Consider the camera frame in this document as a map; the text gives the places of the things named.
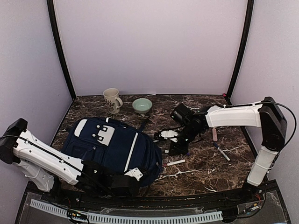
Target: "mug handle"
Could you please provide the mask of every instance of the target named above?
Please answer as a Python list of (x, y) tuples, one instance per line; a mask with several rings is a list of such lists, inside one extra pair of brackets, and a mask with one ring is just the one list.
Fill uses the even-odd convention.
[(118, 108), (121, 108), (121, 106), (122, 106), (122, 100), (121, 100), (121, 98), (116, 98), (116, 100), (118, 101), (118, 102), (120, 102), (120, 105), (119, 106), (117, 106), (116, 108), (118, 109)]

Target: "chalk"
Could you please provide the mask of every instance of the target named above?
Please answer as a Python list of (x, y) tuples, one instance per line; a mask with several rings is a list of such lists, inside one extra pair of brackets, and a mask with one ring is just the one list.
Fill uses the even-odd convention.
[(185, 160), (179, 160), (179, 161), (175, 161), (175, 162), (169, 162), (169, 163), (163, 164), (162, 167), (168, 167), (168, 166), (176, 165), (176, 164), (179, 164), (179, 163), (182, 163), (182, 162), (186, 162), (186, 161)]
[(217, 138), (217, 131), (216, 131), (216, 128), (213, 128), (213, 129), (212, 129), (212, 134), (213, 134), (213, 141), (217, 141), (218, 138)]

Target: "white cable tray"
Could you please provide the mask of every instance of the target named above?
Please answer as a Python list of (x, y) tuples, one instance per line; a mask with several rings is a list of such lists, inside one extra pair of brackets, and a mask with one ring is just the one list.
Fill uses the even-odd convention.
[[(67, 218), (66, 210), (58, 208), (49, 203), (31, 199), (30, 206), (59, 217)], [(123, 217), (102, 215), (92, 212), (80, 212), (87, 215), (90, 223), (94, 224), (200, 224), (222, 220), (221, 211), (175, 217)]]

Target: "white marker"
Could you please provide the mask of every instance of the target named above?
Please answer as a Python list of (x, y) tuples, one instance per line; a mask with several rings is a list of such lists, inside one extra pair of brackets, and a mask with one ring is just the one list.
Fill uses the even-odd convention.
[(224, 156), (224, 158), (227, 159), (227, 161), (230, 161), (230, 158), (221, 150), (221, 148), (217, 145), (216, 142), (214, 142), (214, 146), (218, 149), (218, 151)]
[(186, 160), (179, 160), (179, 161), (175, 161), (175, 162), (169, 162), (169, 163), (163, 164), (162, 167), (168, 167), (168, 166), (176, 165), (176, 164), (179, 164), (179, 163), (182, 163), (182, 162), (186, 162)]

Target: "navy backpack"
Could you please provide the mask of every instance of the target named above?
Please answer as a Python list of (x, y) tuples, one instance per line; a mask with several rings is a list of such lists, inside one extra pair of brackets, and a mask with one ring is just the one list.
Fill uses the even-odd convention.
[(162, 152), (141, 130), (110, 118), (84, 118), (75, 123), (61, 150), (83, 160), (95, 161), (117, 173), (142, 168), (147, 175), (140, 187), (158, 178)]

